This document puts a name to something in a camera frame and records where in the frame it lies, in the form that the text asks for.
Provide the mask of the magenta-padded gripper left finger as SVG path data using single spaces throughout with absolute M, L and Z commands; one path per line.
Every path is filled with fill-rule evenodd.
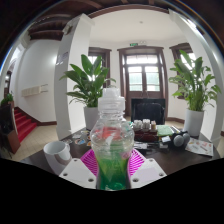
M 98 164 L 92 149 L 80 159 L 73 158 L 60 177 L 84 188 L 95 189 L 97 185 Z

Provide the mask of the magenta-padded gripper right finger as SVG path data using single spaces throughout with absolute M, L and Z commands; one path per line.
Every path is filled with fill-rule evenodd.
M 166 176 L 164 170 L 153 159 L 146 159 L 139 151 L 133 149 L 128 161 L 130 188 L 140 188 Z

